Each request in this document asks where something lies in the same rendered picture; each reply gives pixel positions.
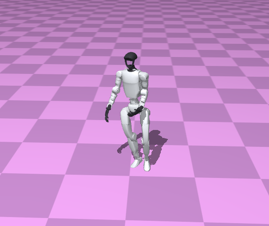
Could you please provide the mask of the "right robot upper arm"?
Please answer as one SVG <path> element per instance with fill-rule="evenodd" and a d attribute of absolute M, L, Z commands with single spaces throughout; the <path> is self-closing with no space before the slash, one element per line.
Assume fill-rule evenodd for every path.
<path fill-rule="evenodd" d="M 123 70 L 120 70 L 120 71 L 116 72 L 116 81 L 115 81 L 116 86 L 113 87 L 113 89 L 112 89 L 112 92 L 114 92 L 116 94 L 118 94 L 120 92 L 120 86 L 121 86 L 121 83 L 122 83 L 122 76 L 121 76 L 122 71 Z"/>

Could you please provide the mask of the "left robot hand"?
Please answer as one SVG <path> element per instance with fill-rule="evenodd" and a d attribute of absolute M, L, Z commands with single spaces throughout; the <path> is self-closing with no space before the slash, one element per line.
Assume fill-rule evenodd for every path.
<path fill-rule="evenodd" d="M 134 115 L 140 113 L 140 112 L 142 111 L 142 109 L 143 109 L 143 106 L 140 106 L 140 107 L 138 107 L 137 109 L 134 109 L 135 112 L 131 112 L 131 111 L 130 111 L 130 113 L 128 113 L 128 116 L 129 116 L 129 117 L 132 117 L 132 116 L 134 116 Z"/>

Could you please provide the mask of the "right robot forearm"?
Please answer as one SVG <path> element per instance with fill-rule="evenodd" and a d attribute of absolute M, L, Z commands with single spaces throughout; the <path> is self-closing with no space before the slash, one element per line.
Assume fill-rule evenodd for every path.
<path fill-rule="evenodd" d="M 107 104 L 107 107 L 108 105 L 111 105 L 111 108 L 112 108 L 112 105 L 114 104 L 116 97 L 117 97 L 117 94 L 115 94 L 114 92 L 111 92 L 111 97 L 109 99 L 109 103 Z"/>

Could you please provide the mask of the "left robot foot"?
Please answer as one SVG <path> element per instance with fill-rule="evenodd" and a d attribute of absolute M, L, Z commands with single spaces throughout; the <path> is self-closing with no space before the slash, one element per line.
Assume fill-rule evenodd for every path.
<path fill-rule="evenodd" d="M 146 159 L 145 161 L 145 157 L 144 157 L 144 165 L 143 165 L 144 171 L 150 171 L 150 162 L 149 162 L 149 157 L 148 160 Z"/>

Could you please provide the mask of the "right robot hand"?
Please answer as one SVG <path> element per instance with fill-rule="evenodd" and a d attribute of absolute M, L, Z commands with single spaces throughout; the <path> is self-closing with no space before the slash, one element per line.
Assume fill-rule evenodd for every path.
<path fill-rule="evenodd" d="M 108 121 L 108 113 L 109 113 L 109 110 L 111 110 L 111 105 L 108 105 L 108 107 L 106 107 L 105 120 L 106 120 L 107 122 L 109 122 L 109 121 Z"/>

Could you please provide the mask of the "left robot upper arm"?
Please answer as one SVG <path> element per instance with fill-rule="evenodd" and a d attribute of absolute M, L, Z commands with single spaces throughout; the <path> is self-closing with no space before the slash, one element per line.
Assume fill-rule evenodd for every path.
<path fill-rule="evenodd" d="M 146 72 L 139 72 L 139 77 L 142 80 L 142 90 L 141 90 L 141 95 L 145 96 L 146 91 L 148 90 L 148 79 L 149 75 Z"/>

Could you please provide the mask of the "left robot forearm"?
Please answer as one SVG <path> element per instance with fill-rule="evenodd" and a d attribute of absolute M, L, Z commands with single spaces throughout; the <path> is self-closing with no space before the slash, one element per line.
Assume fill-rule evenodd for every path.
<path fill-rule="evenodd" d="M 140 98 L 139 107 L 140 106 L 143 106 L 142 111 L 144 110 L 144 105 L 145 105 L 145 102 L 147 100 L 147 96 L 148 96 L 148 90 L 146 91 L 146 95 L 145 96 L 141 96 L 141 98 Z"/>

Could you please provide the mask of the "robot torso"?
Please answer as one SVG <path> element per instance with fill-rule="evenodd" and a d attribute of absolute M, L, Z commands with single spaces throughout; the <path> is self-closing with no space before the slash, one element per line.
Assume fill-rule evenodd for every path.
<path fill-rule="evenodd" d="M 141 72 L 141 70 L 133 69 L 135 70 L 133 72 L 128 72 L 127 70 L 129 70 L 129 68 L 125 68 L 122 71 L 121 76 L 125 95 L 126 97 L 130 98 L 130 103 L 128 104 L 128 109 L 130 113 L 130 111 L 135 112 L 134 109 L 137 109 L 139 107 L 139 101 L 137 98 L 141 96 L 142 80 L 139 77 L 139 72 Z"/>

